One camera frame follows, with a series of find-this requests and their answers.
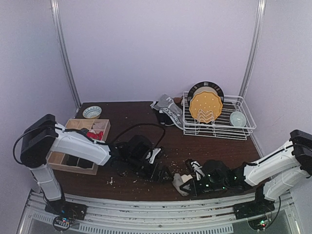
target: black plate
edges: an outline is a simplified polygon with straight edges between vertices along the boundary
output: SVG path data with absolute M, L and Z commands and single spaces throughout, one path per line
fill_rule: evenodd
M 213 83 L 213 82 L 204 81 L 204 82 L 200 82 L 200 83 L 194 85 L 190 89 L 190 91 L 189 91 L 189 93 L 187 95 L 187 102 L 188 102 L 189 105 L 190 105 L 191 100 L 192 100 L 192 98 L 194 96 L 194 93 L 201 87 L 211 87 L 211 88 L 213 88 L 216 91 L 216 93 L 218 94 L 218 96 L 221 98 L 221 102 L 223 103 L 223 101 L 224 101 L 224 94 L 223 94 L 222 89 L 218 85 Z

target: table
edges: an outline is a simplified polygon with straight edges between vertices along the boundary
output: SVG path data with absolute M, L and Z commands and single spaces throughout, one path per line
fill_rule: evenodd
M 87 107 L 100 106 L 102 108 L 100 118 L 109 119 L 111 123 L 107 138 L 107 141 L 110 141 L 118 133 L 134 124 L 157 123 L 157 118 L 150 104 L 151 102 L 84 103 L 76 118 L 83 118 L 82 112 Z M 132 136 L 141 134 L 155 143 L 161 133 L 162 130 L 156 127 L 141 126 L 126 133 L 120 140 L 128 141 Z M 184 161 L 188 158 L 197 160 L 201 164 L 208 159 L 222 160 L 230 168 L 238 167 L 244 161 L 250 162 L 259 159 L 250 138 L 243 141 L 185 136 L 183 131 L 175 126 L 166 129 L 166 136 L 161 141 L 160 146 L 165 148 L 165 154 L 159 159 L 159 162 L 167 165 L 173 174 L 188 173 L 184 164 Z M 130 171 L 126 171 L 123 167 L 117 170 L 116 167 L 110 167 L 110 165 L 99 167 L 97 175 L 54 172 L 65 193 L 86 197 L 128 201 L 176 201 L 235 195 L 231 191 L 221 191 L 199 197 L 182 197 L 170 182 L 164 184 L 150 182 L 137 177 Z

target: dish rack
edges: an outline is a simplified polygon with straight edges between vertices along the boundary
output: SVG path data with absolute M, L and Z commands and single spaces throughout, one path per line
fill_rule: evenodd
M 187 102 L 188 92 L 183 92 L 183 133 L 184 135 L 218 137 L 235 140 L 247 140 L 247 137 L 256 129 L 254 118 L 249 111 L 246 101 L 241 96 L 224 96 L 221 115 L 214 118 L 213 112 L 199 110 L 197 119 L 192 118 Z M 230 115 L 234 111 L 242 112 L 247 124 L 245 127 L 235 127 L 230 124 Z M 200 122 L 208 119 L 209 123 Z

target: red object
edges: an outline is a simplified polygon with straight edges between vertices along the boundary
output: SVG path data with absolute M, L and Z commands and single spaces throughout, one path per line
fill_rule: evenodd
M 101 131 L 99 133 L 91 133 L 91 132 L 87 133 L 87 136 L 94 139 L 94 140 L 102 140 L 103 135 L 104 135 L 103 131 Z

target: metal pole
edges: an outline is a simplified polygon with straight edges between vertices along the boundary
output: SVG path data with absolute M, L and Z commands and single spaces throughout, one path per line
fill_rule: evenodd
M 53 14 L 53 20 L 54 20 L 54 25 L 57 31 L 57 37 L 58 37 L 58 42 L 59 42 L 59 47 L 60 47 L 60 52 L 62 55 L 62 60 L 64 63 L 65 71 L 66 71 L 66 76 L 67 76 L 67 81 L 76 105 L 76 108 L 80 108 L 81 102 L 79 99 L 79 95 L 77 92 L 77 88 L 75 85 L 72 69 L 69 63 L 68 59 L 68 54 L 65 46 L 65 39 L 64 39 L 64 34 L 63 34 L 63 28 L 61 24 L 61 18 L 60 18 L 60 13 L 59 13 L 59 1 L 58 0 L 51 0 L 51 6 L 52 6 L 52 14 Z
M 239 95 L 242 97 L 245 97 L 248 84 L 252 75 L 252 71 L 254 68 L 254 60 L 256 56 L 256 52 L 259 45 L 259 39 L 260 39 L 260 33 L 261 33 L 261 27 L 264 17 L 264 10 L 265 10 L 266 0 L 259 0 L 258 3 L 258 10 L 257 10 L 257 16 L 255 19 L 255 26 L 254 26 L 254 32 L 253 32 L 253 41 L 252 46 L 249 53 L 249 58 L 247 62 L 247 67 L 244 75 L 244 79 L 239 91 Z

